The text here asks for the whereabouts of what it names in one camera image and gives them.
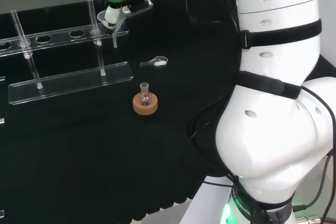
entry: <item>green led light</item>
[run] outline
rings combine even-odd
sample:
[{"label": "green led light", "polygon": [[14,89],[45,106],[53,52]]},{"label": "green led light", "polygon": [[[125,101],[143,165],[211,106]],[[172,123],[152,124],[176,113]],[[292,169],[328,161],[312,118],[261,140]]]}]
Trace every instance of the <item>green led light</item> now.
[{"label": "green led light", "polygon": [[220,220],[221,220],[220,224],[238,224],[235,216],[233,215],[231,211],[229,204],[225,205],[223,209],[222,217]]}]

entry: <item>black tablecloth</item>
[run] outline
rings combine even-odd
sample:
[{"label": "black tablecloth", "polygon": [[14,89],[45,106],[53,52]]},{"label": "black tablecloth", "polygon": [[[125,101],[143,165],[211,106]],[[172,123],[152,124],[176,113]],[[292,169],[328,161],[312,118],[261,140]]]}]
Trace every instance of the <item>black tablecloth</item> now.
[{"label": "black tablecloth", "polygon": [[[97,12],[104,9],[102,1],[95,5]],[[223,175],[193,147],[186,127],[198,110],[230,92],[240,48],[216,0],[191,0],[190,11],[225,23],[191,25],[185,0],[156,0],[153,12],[127,20],[130,33],[118,39],[117,50],[104,43],[106,64],[129,62],[134,79],[128,82],[9,106],[7,85],[31,76],[22,55],[0,58],[0,76],[6,76],[0,83],[2,221],[130,223],[193,198],[206,175]],[[26,34],[90,22],[86,3],[25,11],[19,18]],[[0,38],[15,36],[9,15],[0,15],[0,24]],[[139,68],[155,56],[166,56],[168,65]],[[92,42],[39,50],[34,60],[41,77],[98,65]],[[332,75],[321,57],[311,78]],[[159,98],[150,117],[132,108],[143,81]],[[210,152],[222,109],[201,119],[212,121],[198,139]]]}]

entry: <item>metal connector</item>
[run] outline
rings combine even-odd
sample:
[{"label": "metal connector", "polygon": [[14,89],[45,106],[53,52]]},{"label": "metal connector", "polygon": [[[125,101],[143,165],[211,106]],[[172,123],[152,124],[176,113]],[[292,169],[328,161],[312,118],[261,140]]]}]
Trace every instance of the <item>metal connector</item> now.
[{"label": "metal connector", "polygon": [[300,224],[321,224],[321,219],[318,216],[308,216],[296,219],[296,223]]}]

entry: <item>robotic arm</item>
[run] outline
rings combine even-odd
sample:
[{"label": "robotic arm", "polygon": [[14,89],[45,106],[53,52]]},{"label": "robotic arm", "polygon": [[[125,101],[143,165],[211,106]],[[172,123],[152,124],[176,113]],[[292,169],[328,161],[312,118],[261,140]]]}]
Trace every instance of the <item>robotic arm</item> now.
[{"label": "robotic arm", "polygon": [[[104,27],[115,34],[125,18],[151,7],[150,0],[110,3]],[[226,223],[295,224],[293,194],[335,140],[330,110],[301,90],[336,112],[335,78],[304,83],[320,55],[318,0],[237,0],[237,9],[242,81],[216,131],[218,153],[241,185]],[[263,216],[254,219],[260,206]]]}]

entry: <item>glass tube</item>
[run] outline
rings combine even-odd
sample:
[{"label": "glass tube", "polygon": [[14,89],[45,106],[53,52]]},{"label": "glass tube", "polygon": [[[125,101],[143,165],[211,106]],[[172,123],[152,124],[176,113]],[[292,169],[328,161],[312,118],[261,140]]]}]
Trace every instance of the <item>glass tube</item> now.
[{"label": "glass tube", "polygon": [[17,35],[20,38],[19,46],[21,46],[24,50],[23,54],[25,59],[28,61],[28,65],[30,68],[30,73],[33,76],[36,86],[38,89],[43,88],[40,77],[38,75],[34,60],[33,60],[33,52],[30,50],[30,41],[26,39],[25,33],[23,32],[20,20],[17,16],[17,13],[15,10],[11,11],[11,17],[17,32]]},{"label": "glass tube", "polygon": [[[89,13],[90,13],[90,19],[91,19],[91,34],[93,35],[99,35],[101,33],[100,28],[97,25],[97,18],[96,18],[96,11],[95,6],[93,4],[93,0],[88,0],[88,7],[89,7]],[[104,58],[103,58],[103,50],[102,50],[102,42],[101,39],[95,39],[93,41],[96,48],[96,54],[98,58],[98,64],[100,68],[100,74],[101,76],[105,76],[105,67],[104,67]]]}]

